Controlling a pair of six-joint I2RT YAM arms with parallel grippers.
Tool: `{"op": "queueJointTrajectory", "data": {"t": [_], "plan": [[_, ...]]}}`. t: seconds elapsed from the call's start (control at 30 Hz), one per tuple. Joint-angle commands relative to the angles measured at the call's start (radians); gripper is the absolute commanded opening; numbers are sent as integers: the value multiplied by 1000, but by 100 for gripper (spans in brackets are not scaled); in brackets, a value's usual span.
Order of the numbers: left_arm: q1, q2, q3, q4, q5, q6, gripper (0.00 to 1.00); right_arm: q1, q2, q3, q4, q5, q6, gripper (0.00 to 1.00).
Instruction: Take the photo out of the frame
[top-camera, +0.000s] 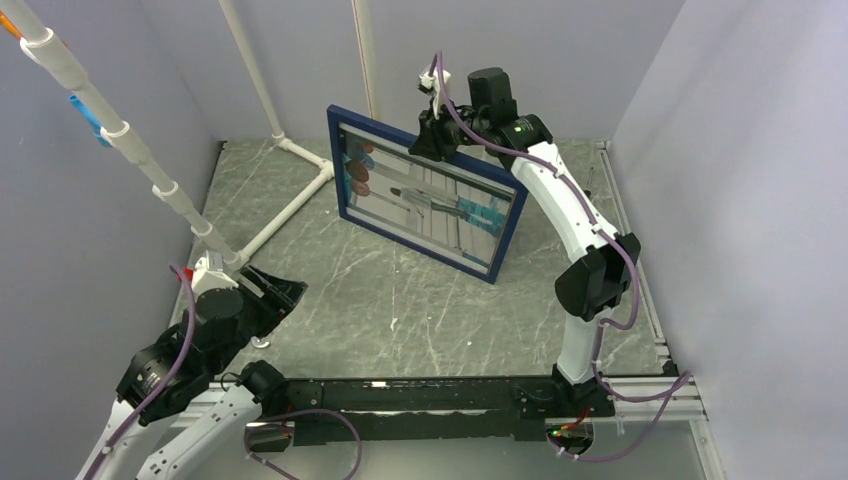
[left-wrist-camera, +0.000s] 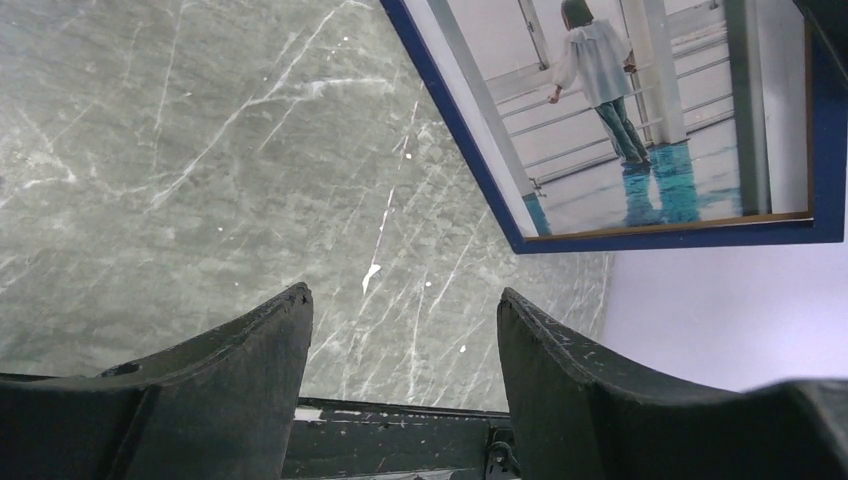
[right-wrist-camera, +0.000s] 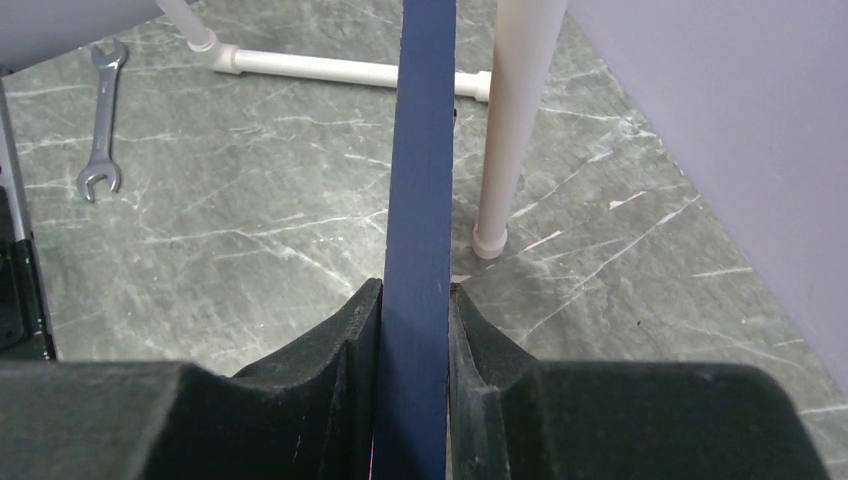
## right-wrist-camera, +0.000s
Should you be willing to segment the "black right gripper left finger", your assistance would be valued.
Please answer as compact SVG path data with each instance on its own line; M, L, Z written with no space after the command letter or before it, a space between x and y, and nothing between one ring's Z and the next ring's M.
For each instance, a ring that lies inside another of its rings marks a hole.
M233 376L191 362L1 365L5 479L365 479L383 285Z

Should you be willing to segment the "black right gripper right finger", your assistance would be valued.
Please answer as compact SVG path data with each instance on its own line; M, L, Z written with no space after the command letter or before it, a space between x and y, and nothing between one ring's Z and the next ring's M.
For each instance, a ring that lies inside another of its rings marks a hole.
M793 402L750 365L554 361L450 296L457 479L824 479Z

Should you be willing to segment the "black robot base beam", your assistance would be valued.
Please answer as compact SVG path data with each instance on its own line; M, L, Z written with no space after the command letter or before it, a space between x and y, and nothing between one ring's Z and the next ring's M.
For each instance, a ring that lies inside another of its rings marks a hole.
M1 358L58 359L5 93L1 94Z

